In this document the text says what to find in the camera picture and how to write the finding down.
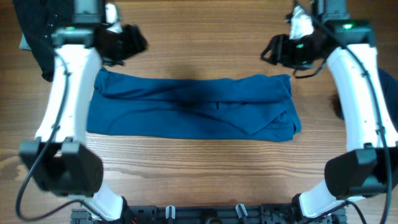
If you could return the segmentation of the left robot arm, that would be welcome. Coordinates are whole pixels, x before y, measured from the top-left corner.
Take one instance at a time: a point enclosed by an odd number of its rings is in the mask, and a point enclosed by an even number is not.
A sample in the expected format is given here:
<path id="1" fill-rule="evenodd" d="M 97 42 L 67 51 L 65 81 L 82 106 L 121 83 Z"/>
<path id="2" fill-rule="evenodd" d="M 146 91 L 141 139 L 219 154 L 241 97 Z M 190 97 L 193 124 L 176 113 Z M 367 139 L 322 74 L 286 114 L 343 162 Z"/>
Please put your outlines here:
<path id="1" fill-rule="evenodd" d="M 73 1 L 72 20 L 54 30 L 52 88 L 44 118 L 20 157 L 40 190 L 79 203 L 94 223 L 137 223 L 124 197 L 103 180 L 101 159 L 86 147 L 91 88 L 103 65 L 122 65 L 147 48 L 137 26 L 122 26 L 106 1 Z"/>

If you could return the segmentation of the blue polo shirt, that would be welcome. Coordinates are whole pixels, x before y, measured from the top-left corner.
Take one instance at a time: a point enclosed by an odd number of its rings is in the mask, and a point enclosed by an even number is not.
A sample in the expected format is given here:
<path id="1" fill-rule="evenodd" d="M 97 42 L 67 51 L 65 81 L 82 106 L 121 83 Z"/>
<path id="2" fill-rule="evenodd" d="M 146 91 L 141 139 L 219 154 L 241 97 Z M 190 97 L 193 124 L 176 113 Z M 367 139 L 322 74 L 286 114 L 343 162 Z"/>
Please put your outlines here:
<path id="1" fill-rule="evenodd" d="M 87 131 L 110 136 L 290 141 L 302 125 L 288 75 L 141 78 L 101 69 Z"/>

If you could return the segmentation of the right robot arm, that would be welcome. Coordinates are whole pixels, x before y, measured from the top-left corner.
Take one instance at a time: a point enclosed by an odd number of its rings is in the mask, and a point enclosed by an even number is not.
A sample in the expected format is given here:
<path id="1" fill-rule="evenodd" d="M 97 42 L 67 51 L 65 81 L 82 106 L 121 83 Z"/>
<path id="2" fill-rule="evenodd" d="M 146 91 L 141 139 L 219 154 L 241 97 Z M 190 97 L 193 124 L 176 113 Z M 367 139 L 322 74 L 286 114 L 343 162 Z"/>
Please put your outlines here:
<path id="1" fill-rule="evenodd" d="M 286 21 L 290 32 L 273 37 L 261 59 L 294 71 L 322 61 L 335 81 L 346 127 L 346 152 L 325 165 L 324 179 L 292 200 L 291 219 L 311 223 L 357 201 L 383 194 L 385 223 L 397 185 L 397 131 L 377 69 L 368 20 L 350 17 L 344 1 L 298 1 Z"/>

